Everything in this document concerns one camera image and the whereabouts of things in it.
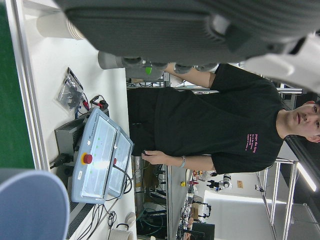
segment black cable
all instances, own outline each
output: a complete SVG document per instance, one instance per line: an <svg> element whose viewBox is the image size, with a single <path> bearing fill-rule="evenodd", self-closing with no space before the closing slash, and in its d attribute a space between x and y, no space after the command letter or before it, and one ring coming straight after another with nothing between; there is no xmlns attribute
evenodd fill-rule
<svg viewBox="0 0 320 240"><path fill-rule="evenodd" d="M91 230L92 225L94 224L94 219L97 213L98 209L95 209L97 205L93 206L93 210L92 210L92 218L91 218L91 223L89 224L89 226L83 231L83 233L77 238L77 240L81 240L83 239Z"/></svg>
<svg viewBox="0 0 320 240"><path fill-rule="evenodd" d="M113 227L113 225L115 224L117 220L117 214L115 211L110 212L109 216L108 216L108 229L109 229L109 235L108 235L108 239L110 238L110 233L111 233L111 228Z"/></svg>
<svg viewBox="0 0 320 240"><path fill-rule="evenodd" d="M134 174L132 175L132 178L129 177L129 179L127 179L127 180L123 183L122 187L124 187L125 184L127 184L127 181L130 181L131 184L132 184L132 180L134 179L136 173L137 173L138 171L141 171L141 170L143 170L143 169L148 168L149 166L150 166L150 162L149 162L148 166L136 170L136 171L134 172ZM120 197L120 195L119 195L119 196L116 196L116 197L113 197L113 198L111 198L111 199L107 199L106 201L108 202L108 201L117 199L118 197Z"/></svg>
<svg viewBox="0 0 320 240"><path fill-rule="evenodd" d="M100 205L98 206L98 209L100 209L101 206L104 206L104 204L100 204ZM100 216L99 216L99 211L98 211L98 219L96 220L95 227L94 227L94 229L92 230L92 232L90 233L90 235L88 236L87 240L88 240L88 239L94 234L94 232L97 230L98 225L99 225L99 223L100 223L100 221L101 221L101 217L102 217L102 213L103 213L103 212L104 212L104 208L102 207Z"/></svg>

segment white table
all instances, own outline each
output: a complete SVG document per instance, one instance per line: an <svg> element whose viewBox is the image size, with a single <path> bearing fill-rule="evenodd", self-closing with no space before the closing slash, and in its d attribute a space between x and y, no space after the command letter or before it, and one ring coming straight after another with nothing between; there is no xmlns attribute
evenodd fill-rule
<svg viewBox="0 0 320 240"><path fill-rule="evenodd" d="M52 8L54 4L51 5L50 0L38 1L46 5L34 2L17 0L16 5L12 3L12 6L7 5L7 8L12 7L13 14L8 11L8 17L11 21L19 22L20 26L17 36L12 36L12 42L35 168L49 171L50 162L58 156L54 130L74 118L55 101L67 68L70 67L75 73L89 100L98 94L104 96L109 104L110 118L129 134L126 76L123 68L101 69L97 61L98 51L85 39L41 36L36 26L37 17L58 10ZM131 175L131 172L130 164L128 173ZM113 202L105 203L107 210ZM124 223L126 215L135 212L133 191L118 200L112 210L117 214L114 227ZM88 214L71 239L77 239L90 224L91 214ZM137 239L136 225L131 227L130 231L133 232L134 239ZM90 239L105 240L108 233L105 217Z"/></svg>

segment red object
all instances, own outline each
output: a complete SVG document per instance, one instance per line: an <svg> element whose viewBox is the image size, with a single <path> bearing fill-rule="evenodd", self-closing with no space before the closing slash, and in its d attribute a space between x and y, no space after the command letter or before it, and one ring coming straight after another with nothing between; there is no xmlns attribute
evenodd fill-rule
<svg viewBox="0 0 320 240"><path fill-rule="evenodd" d="M91 154L84 155L83 162L85 164L90 164L92 162L92 155Z"/></svg>
<svg viewBox="0 0 320 240"><path fill-rule="evenodd" d="M195 184L199 184L199 183L197 181L188 181L188 184L195 185Z"/></svg>

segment electronic device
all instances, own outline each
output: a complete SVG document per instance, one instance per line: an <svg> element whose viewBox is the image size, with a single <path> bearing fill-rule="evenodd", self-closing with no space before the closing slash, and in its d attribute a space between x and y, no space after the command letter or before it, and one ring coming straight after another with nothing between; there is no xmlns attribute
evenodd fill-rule
<svg viewBox="0 0 320 240"><path fill-rule="evenodd" d="M133 142L103 111L93 108L85 117L55 130L59 153L73 155L71 200L103 204L108 194L121 198Z"/></svg>

